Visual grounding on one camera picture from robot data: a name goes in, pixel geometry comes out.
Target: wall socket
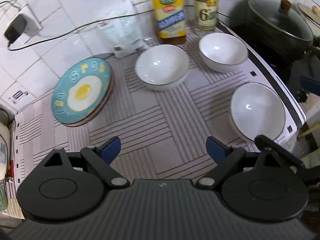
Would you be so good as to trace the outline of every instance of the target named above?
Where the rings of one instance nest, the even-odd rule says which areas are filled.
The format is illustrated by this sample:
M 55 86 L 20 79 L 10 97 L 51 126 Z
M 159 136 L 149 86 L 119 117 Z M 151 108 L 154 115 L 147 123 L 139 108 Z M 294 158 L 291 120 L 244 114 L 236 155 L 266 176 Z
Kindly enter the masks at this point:
M 19 43 L 20 45 L 23 45 L 27 43 L 27 41 L 29 41 L 33 36 L 35 36 L 40 30 L 42 30 L 42 26 L 38 22 L 38 20 L 36 19 L 32 11 L 30 10 L 30 8 L 28 7 L 28 5 L 23 7 L 17 15 L 19 14 L 23 14 L 23 16 L 27 21 L 27 26 L 24 33 L 21 34 L 21 36 L 16 40 L 17 43 Z

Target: power adapter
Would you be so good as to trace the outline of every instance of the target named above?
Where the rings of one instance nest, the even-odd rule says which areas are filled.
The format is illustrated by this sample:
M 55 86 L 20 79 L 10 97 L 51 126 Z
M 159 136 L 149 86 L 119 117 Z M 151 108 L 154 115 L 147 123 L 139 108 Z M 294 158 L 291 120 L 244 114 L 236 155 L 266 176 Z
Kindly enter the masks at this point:
M 27 26 L 27 20 L 23 14 L 19 14 L 12 22 L 9 24 L 8 28 L 4 32 L 4 36 L 9 41 L 9 44 L 14 43 L 21 34 L 24 33 Z

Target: bottle with yellow label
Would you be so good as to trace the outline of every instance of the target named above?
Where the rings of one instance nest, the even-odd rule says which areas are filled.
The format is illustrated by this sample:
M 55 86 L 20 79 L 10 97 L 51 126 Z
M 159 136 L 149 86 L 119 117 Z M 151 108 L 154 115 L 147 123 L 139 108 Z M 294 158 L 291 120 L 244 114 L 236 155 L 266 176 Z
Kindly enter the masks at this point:
M 218 0 L 194 0 L 196 14 L 196 35 L 212 32 L 218 21 Z
M 161 43 L 183 44 L 186 41 L 183 0 L 153 0 L 157 32 Z

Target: stove knob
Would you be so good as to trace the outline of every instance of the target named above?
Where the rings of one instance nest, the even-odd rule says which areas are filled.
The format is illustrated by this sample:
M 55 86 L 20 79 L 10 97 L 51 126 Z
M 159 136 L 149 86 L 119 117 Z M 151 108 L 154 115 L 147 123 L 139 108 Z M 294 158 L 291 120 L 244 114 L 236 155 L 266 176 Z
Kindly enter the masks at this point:
M 303 89 L 299 90 L 297 93 L 298 103 L 305 103 L 308 99 L 308 94 Z

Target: metal screw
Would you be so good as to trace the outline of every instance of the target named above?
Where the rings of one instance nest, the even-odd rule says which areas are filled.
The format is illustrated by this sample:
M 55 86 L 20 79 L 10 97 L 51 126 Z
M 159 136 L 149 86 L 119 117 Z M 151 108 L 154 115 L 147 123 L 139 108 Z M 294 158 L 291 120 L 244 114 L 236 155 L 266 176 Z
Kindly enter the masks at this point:
M 214 184 L 214 179 L 212 178 L 201 178 L 199 179 L 199 184 L 202 186 L 210 187 Z
M 114 178 L 111 180 L 112 185 L 115 186 L 123 186 L 125 184 L 127 184 L 127 179 L 125 178 Z
M 297 173 L 297 167 L 296 166 L 290 166 L 290 169 L 293 171 L 294 174 Z

